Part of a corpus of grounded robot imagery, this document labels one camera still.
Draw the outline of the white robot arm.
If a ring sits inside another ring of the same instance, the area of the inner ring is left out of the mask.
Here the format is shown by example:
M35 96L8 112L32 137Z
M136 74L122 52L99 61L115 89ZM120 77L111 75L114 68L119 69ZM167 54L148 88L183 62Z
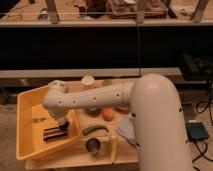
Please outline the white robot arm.
M75 108L128 106L140 171L193 171L180 97L163 75L73 93L56 80L49 84L43 106L56 120Z

